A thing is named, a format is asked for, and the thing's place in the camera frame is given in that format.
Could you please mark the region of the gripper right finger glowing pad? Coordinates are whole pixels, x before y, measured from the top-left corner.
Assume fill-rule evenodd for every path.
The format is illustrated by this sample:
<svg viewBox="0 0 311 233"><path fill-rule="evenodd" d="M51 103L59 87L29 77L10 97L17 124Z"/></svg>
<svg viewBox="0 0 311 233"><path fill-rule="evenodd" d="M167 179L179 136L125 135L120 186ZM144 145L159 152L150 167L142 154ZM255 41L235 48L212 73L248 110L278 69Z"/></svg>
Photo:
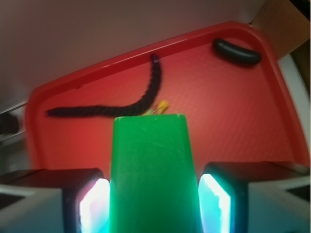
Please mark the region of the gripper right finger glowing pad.
<svg viewBox="0 0 311 233"><path fill-rule="evenodd" d="M308 233L311 169L293 162L211 162L200 177L206 233Z"/></svg>

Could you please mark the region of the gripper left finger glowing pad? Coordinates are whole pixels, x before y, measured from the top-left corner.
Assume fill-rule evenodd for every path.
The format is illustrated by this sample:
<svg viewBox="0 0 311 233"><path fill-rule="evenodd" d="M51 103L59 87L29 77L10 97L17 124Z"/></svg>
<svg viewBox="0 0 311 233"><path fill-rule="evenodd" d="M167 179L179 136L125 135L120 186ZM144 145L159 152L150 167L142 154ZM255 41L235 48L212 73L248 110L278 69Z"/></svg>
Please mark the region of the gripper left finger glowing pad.
<svg viewBox="0 0 311 233"><path fill-rule="evenodd" d="M107 233L110 183L98 168L17 170L0 177L2 233Z"/></svg>

